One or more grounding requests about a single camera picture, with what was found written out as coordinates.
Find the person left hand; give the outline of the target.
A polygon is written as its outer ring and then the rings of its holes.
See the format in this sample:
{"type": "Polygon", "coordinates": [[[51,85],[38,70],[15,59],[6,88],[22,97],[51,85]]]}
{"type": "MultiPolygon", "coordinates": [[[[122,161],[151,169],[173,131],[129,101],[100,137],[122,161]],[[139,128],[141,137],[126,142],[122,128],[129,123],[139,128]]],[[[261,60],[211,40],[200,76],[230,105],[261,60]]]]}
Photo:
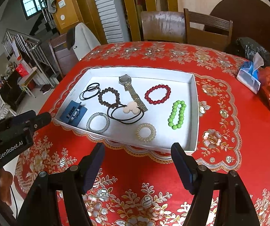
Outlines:
{"type": "Polygon", "coordinates": [[[12,205],[11,185],[13,183],[13,175],[9,171],[0,169],[0,201],[8,206],[12,205]]]}

